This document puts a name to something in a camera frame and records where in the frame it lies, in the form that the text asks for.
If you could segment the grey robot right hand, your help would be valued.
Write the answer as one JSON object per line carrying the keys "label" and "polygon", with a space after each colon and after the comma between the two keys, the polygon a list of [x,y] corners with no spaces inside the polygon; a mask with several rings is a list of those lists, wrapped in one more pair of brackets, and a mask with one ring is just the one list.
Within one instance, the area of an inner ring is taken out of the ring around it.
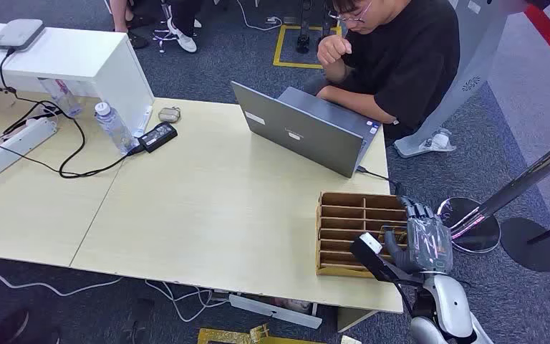
{"label": "grey robot right hand", "polygon": [[407,273],[449,272],[453,267],[450,229],[429,206],[407,196],[398,196],[398,200],[407,214],[407,247],[397,244],[393,230],[384,233],[385,247],[395,266]]}

